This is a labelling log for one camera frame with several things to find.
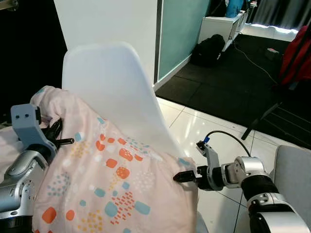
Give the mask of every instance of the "black backpack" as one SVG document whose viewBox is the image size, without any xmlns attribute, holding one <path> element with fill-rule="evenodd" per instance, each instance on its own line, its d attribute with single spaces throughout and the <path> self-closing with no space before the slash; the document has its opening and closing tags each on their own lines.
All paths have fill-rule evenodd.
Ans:
<svg viewBox="0 0 311 233">
<path fill-rule="evenodd" d="M 203 67 L 214 66 L 224 46 L 223 37 L 215 34 L 194 47 L 190 62 Z"/>
</svg>

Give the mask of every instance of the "red bag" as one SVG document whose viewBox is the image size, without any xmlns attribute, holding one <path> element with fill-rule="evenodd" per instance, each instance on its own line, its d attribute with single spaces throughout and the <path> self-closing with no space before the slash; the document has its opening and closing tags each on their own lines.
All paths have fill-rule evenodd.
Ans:
<svg viewBox="0 0 311 233">
<path fill-rule="evenodd" d="M 308 28 L 307 26 L 303 26 L 299 30 L 298 34 L 296 35 L 296 38 L 288 45 L 288 47 L 285 51 L 284 57 L 283 57 L 283 64 L 282 64 L 281 71 L 279 74 L 280 78 L 282 77 L 287 66 L 289 65 L 291 58 L 293 57 L 295 51 L 297 50 L 298 45 L 300 44 L 303 36 L 305 35 L 305 33 L 307 31 L 307 28 Z M 311 44 L 311 36 L 309 36 L 306 39 L 304 45 L 301 47 L 300 52 L 296 56 L 294 63 L 292 64 L 287 75 L 282 80 L 281 84 L 288 84 L 290 81 L 298 82 L 301 80 L 311 79 L 311 56 L 310 56 L 310 54 L 307 56 L 306 60 L 303 61 L 303 63 L 300 65 L 300 62 L 302 61 L 303 57 L 305 56 L 310 44 Z M 299 70 L 295 80 L 292 80 L 293 76 L 296 73 L 296 70 L 299 68 L 300 68 L 300 70 Z"/>
</svg>

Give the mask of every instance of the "white plastic chair seat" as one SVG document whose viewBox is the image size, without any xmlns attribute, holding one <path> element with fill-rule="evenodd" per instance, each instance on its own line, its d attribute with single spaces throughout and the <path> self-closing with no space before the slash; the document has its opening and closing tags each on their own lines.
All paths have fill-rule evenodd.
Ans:
<svg viewBox="0 0 311 233">
<path fill-rule="evenodd" d="M 127 136 L 157 151 L 185 156 L 166 127 L 151 84 L 129 45 L 89 45 L 68 51 L 62 88 L 78 95 Z"/>
</svg>

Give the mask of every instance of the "black cable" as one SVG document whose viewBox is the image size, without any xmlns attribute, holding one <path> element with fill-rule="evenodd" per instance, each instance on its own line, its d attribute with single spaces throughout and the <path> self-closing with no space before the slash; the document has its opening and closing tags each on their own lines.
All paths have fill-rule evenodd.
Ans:
<svg viewBox="0 0 311 233">
<path fill-rule="evenodd" d="M 237 137 L 235 137 L 235 136 L 233 136 L 232 134 L 227 133 L 227 132 L 225 132 L 225 131 L 214 130 L 214 131 L 209 132 L 209 133 L 206 135 L 205 139 L 206 139 L 207 137 L 209 137 L 212 133 L 224 133 L 224 134 L 229 135 L 230 137 L 233 137 L 233 138 L 234 138 L 235 140 L 237 140 L 237 142 L 244 148 L 244 150 L 246 151 L 247 155 L 248 155 L 249 157 L 251 157 L 251 153 L 248 151 L 248 149 L 246 148 L 246 146 L 245 146 Z"/>
</svg>

